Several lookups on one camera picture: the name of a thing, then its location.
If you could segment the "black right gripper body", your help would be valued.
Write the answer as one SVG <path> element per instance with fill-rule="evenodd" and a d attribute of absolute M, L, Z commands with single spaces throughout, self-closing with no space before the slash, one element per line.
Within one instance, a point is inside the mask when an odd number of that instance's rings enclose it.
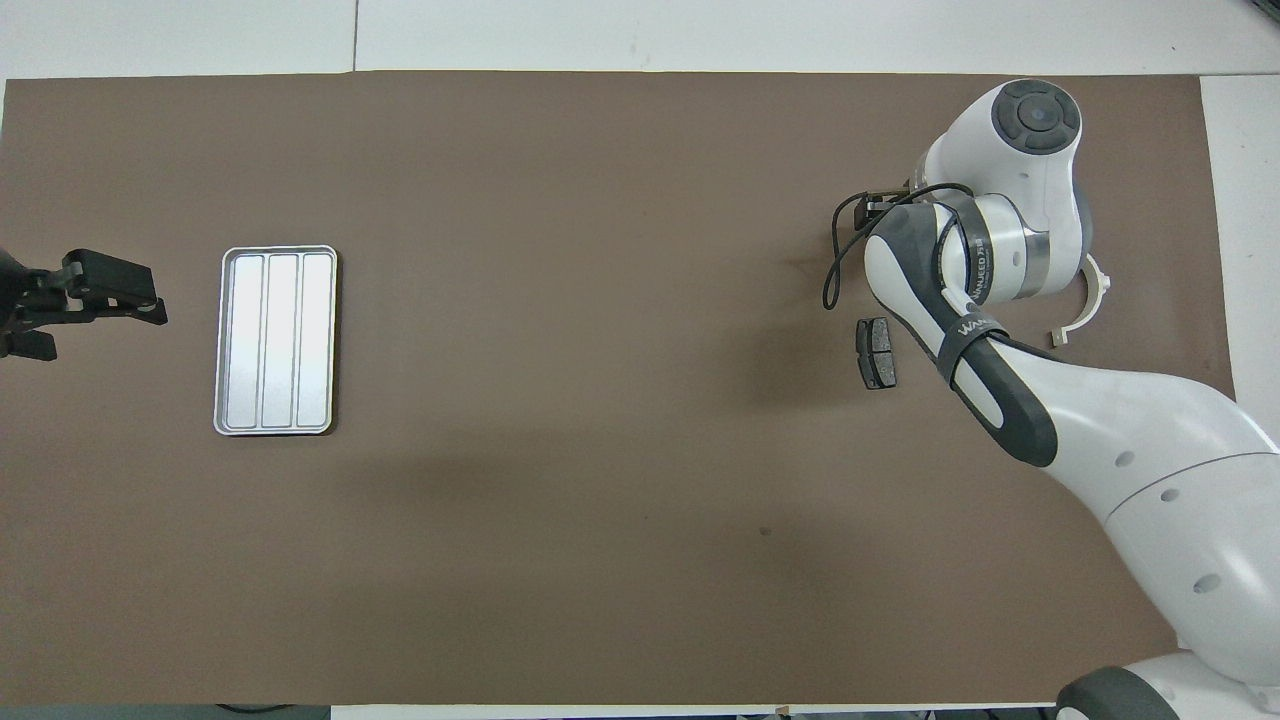
<path fill-rule="evenodd" d="M 874 224 L 910 193 L 908 187 L 868 190 L 858 200 L 858 224 Z"/>

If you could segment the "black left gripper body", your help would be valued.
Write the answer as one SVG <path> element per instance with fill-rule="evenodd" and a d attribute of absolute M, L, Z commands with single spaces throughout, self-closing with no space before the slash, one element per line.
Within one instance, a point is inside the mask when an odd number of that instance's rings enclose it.
<path fill-rule="evenodd" d="M 67 322 L 67 264 L 31 268 L 1 249 L 1 332 L 20 334 Z"/>

